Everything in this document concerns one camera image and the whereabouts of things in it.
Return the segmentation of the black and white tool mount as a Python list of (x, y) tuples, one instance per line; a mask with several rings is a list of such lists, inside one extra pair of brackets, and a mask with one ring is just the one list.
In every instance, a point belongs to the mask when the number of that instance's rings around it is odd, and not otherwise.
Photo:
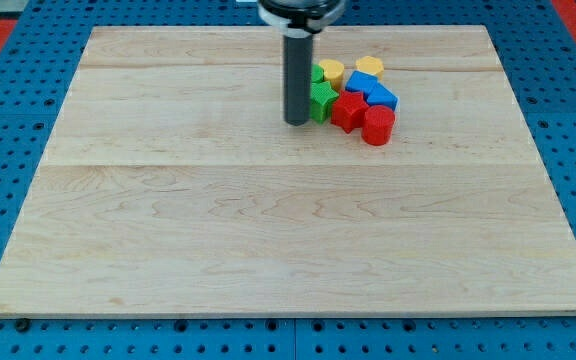
[(258, 0), (259, 17), (282, 34), (317, 34), (339, 19), (345, 0)]

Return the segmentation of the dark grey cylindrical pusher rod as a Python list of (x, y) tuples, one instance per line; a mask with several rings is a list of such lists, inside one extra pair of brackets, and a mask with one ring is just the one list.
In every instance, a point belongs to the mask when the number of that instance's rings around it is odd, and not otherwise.
[(310, 119), (313, 36), (283, 37), (283, 115), (293, 126)]

